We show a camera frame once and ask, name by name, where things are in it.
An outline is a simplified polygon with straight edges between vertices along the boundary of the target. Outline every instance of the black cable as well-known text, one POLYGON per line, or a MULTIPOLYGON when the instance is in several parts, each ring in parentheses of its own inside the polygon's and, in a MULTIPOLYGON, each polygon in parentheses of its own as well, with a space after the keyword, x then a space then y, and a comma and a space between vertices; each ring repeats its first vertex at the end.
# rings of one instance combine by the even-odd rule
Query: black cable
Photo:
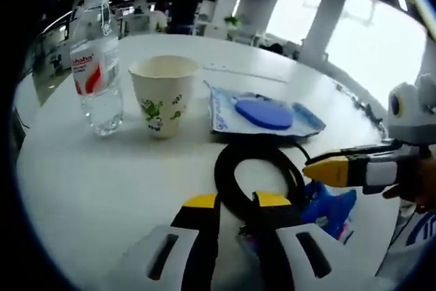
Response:
MULTIPOLYGON (((309 154, 298 143, 293 142, 306 159, 309 154)), ((243 142, 229 144, 215 163, 215 185, 221 201, 237 218, 248 221, 253 212, 253 203, 239 187, 234 171, 246 159, 262 159, 275 165, 287 185, 286 198, 297 208, 303 209, 311 197, 305 195, 305 182, 297 167, 268 139, 255 137, 243 142)))
POLYGON ((404 229, 407 227, 407 225, 409 225, 409 223, 410 223, 411 219, 414 217, 415 213, 416 213, 416 207, 415 207, 415 210, 413 211, 413 213, 410 215, 409 219, 405 222, 403 227, 400 229, 400 232, 398 232, 397 235, 394 238, 392 238, 391 242, 389 243, 389 247, 391 247, 395 243, 395 241, 400 237, 401 233, 404 231, 404 229))

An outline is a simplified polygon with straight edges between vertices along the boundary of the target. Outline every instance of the cup rim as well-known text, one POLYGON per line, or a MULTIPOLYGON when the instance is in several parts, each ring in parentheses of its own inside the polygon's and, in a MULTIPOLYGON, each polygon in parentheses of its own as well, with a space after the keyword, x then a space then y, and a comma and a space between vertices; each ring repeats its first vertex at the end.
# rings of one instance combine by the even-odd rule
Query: cup rim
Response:
POLYGON ((153 57, 149 57, 146 59, 141 59, 139 61, 135 61, 132 64, 130 64, 130 66, 127 68, 127 70, 129 71, 130 74, 138 76, 140 78, 162 79, 162 78, 184 78, 184 77, 188 77, 188 76, 193 76, 197 73, 197 71, 200 68, 201 68, 200 64, 190 57, 184 57, 184 56, 179 56, 179 55, 158 55, 158 56, 153 56, 153 57), (178 57, 178 58, 182 58, 182 59, 187 59, 187 60, 191 61, 193 64, 195 64, 196 68, 190 72, 186 72, 185 74, 181 74, 179 76, 145 76, 145 75, 141 75, 141 74, 134 72, 135 66, 145 64, 146 62, 150 61, 151 59, 154 59, 157 57, 178 57))

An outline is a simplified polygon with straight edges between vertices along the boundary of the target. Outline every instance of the desk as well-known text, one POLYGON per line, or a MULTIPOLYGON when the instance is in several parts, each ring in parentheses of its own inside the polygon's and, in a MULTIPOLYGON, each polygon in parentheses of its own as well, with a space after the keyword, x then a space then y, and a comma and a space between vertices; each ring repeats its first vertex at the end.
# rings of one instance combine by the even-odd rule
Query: desk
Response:
POLYGON ((241 25, 231 28, 227 25, 217 25, 212 22, 197 21, 192 29, 192 35, 197 35, 198 27, 204 27, 203 35, 220 40, 232 40, 241 44, 258 47, 261 36, 250 27, 250 25, 241 25))
POLYGON ((135 33, 152 33, 150 31, 150 13, 148 14, 129 14, 118 18, 120 24, 119 35, 125 36, 125 28, 127 25, 129 35, 135 33))
MULTIPOLYGON (((106 273, 156 224, 170 224, 186 199, 215 192, 213 168, 225 145, 211 142, 203 80, 303 103, 327 124, 305 145, 311 155, 379 141, 371 123, 329 77, 259 48, 187 35, 137 35, 120 40, 119 65, 125 121, 117 134, 104 139, 93 134, 70 76, 36 115, 18 158, 18 187, 36 235, 80 287, 106 273), (180 134, 159 141, 147 135, 127 67, 162 54, 191 57, 217 70, 200 70, 180 134)), ((297 149, 282 150, 303 167, 297 149)), ((266 162, 243 162, 236 178, 247 195, 256 189, 285 192, 281 175, 266 162)), ((377 272, 398 208, 399 200, 358 192, 356 232, 346 247, 362 270, 377 272)), ((231 290, 258 276, 236 242, 239 226, 222 206, 214 290, 231 290)))

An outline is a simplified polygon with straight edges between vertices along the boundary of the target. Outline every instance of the window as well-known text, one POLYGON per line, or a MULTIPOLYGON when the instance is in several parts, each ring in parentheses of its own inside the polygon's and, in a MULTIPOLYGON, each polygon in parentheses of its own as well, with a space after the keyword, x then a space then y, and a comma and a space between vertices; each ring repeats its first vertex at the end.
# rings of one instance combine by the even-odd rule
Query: window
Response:
POLYGON ((135 8, 133 6, 130 6, 128 8, 123 8, 123 16, 127 16, 135 12, 135 8))
POLYGON ((301 43, 311 28, 320 3, 321 0, 277 0, 266 32, 301 43))
POLYGON ((376 0, 347 0, 342 17, 359 20, 368 25, 374 16, 375 3, 376 0))
POLYGON ((389 92, 415 83, 426 42, 425 28, 377 0, 347 0, 327 46, 328 60, 388 108, 389 92), (371 14, 370 23, 363 18, 371 14))

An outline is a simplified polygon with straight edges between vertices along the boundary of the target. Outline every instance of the chair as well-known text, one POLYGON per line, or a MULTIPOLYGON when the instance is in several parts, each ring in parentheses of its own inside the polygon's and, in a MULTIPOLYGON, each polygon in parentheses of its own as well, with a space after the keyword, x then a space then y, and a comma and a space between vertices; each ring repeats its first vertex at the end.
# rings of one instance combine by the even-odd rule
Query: chair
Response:
POLYGON ((255 36, 256 30, 253 27, 242 25, 239 29, 233 32, 232 41, 252 46, 255 36))
POLYGON ((217 25, 207 24, 204 30, 205 37, 212 37, 214 39, 227 40, 228 29, 226 27, 219 27, 217 25))
POLYGON ((129 34, 144 33, 150 31, 150 17, 144 14, 131 15, 127 18, 129 34))

